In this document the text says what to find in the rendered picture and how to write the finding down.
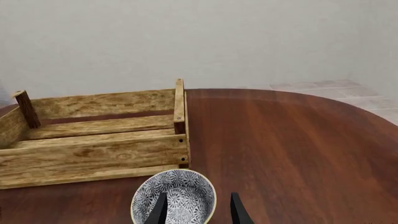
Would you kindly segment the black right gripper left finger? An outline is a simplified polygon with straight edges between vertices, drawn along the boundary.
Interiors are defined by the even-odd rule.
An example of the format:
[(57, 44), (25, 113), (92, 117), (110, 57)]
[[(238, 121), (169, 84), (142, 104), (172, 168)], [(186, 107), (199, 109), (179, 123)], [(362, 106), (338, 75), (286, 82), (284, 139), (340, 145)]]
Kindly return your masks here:
[(167, 194), (161, 193), (150, 212), (146, 224), (165, 224), (167, 218)]

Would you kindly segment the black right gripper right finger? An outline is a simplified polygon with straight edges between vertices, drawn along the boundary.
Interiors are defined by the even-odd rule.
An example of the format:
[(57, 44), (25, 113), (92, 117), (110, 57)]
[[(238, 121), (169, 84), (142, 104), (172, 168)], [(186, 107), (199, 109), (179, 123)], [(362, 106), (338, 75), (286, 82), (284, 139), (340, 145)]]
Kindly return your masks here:
[(231, 193), (230, 212), (233, 224), (254, 224), (236, 192)]

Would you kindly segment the wooden slat tray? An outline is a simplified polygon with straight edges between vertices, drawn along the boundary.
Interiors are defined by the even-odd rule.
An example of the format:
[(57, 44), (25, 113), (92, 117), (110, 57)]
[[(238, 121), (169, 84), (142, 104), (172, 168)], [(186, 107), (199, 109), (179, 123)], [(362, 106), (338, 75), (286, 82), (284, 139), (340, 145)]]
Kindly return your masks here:
[(142, 177), (190, 167), (187, 93), (29, 98), (0, 117), (0, 190)]

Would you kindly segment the blue-white patterned bowl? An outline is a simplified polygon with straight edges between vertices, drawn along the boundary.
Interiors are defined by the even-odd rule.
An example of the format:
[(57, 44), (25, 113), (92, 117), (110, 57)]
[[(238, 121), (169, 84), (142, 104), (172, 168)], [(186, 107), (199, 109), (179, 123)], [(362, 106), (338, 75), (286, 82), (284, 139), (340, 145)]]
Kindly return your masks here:
[(136, 190), (131, 202), (133, 224), (144, 224), (159, 195), (167, 194), (165, 224), (207, 224), (216, 208), (216, 191), (200, 173), (171, 169), (150, 177)]

